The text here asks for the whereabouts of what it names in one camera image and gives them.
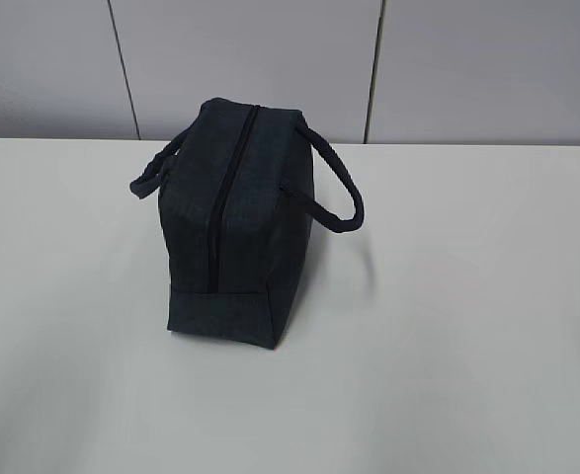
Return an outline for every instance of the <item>white table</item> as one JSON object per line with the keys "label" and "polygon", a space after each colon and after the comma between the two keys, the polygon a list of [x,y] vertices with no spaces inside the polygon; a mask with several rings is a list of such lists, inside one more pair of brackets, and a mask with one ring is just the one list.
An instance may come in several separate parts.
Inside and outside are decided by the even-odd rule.
{"label": "white table", "polygon": [[161,145],[0,139],[0,472],[580,472],[580,148],[337,146],[269,352],[166,330]]}

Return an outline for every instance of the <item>bag handle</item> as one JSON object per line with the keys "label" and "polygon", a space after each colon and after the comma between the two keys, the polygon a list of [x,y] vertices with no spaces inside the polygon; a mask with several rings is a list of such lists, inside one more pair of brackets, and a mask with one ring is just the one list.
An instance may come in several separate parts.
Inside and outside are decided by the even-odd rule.
{"label": "bag handle", "polygon": [[191,127],[189,126],[173,138],[162,151],[156,153],[142,174],[129,184],[129,189],[132,193],[144,199],[160,187],[162,181],[175,164],[176,153],[182,147],[190,130]]}
{"label": "bag handle", "polygon": [[294,201],[302,207],[307,214],[311,215],[329,230],[336,233],[342,233],[359,229],[365,220],[365,205],[358,188],[351,179],[351,175],[347,171],[347,168],[345,168],[342,160],[333,148],[331,148],[331,145],[329,145],[327,140],[309,128],[305,123],[300,122],[296,126],[296,130],[313,145],[318,154],[325,160],[327,165],[329,165],[329,168],[331,168],[338,179],[342,182],[353,199],[353,205],[356,211],[351,219],[343,220],[337,215],[329,212],[303,191],[293,189],[289,183],[282,183],[281,190],[290,198],[294,199]]}

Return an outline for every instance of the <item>zipper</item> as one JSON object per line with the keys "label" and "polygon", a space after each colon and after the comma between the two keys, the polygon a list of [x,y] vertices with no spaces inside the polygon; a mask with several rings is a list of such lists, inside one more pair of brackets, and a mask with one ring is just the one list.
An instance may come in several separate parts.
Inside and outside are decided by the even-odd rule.
{"label": "zipper", "polygon": [[254,120],[259,113],[260,106],[252,106],[246,120],[243,122],[237,144],[234,147],[228,169],[221,182],[221,187],[212,205],[210,222],[208,224],[208,293],[217,293],[219,290],[219,250],[221,246],[221,221],[226,208],[228,195],[235,176],[239,170],[239,164],[246,152],[250,133],[254,125]]}

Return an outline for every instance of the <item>white wall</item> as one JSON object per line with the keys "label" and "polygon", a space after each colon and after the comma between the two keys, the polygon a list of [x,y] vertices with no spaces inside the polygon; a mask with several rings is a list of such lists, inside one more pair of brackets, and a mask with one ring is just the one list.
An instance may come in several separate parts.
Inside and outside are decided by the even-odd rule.
{"label": "white wall", "polygon": [[[112,0],[142,138],[213,96],[363,139],[380,0]],[[0,136],[135,138],[107,0],[0,0]],[[580,0],[387,0],[370,142],[580,144]]]}
{"label": "white wall", "polygon": [[370,139],[580,145],[580,0],[389,0]]}
{"label": "white wall", "polygon": [[0,0],[0,136],[134,138],[104,0]]}
{"label": "white wall", "polygon": [[330,139],[362,141],[379,6],[114,0],[140,134],[171,138],[220,96],[301,109]]}

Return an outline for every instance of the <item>handbag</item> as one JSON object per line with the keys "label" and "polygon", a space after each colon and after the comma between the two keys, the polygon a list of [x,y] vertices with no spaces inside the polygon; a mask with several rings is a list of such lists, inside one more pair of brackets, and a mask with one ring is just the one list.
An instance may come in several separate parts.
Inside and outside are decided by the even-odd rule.
{"label": "handbag", "polygon": [[[355,206],[343,220],[314,200],[311,147]],[[156,189],[169,254],[167,328],[273,349],[288,320],[312,218],[358,229],[364,204],[344,164],[301,111],[206,101],[130,190]]]}

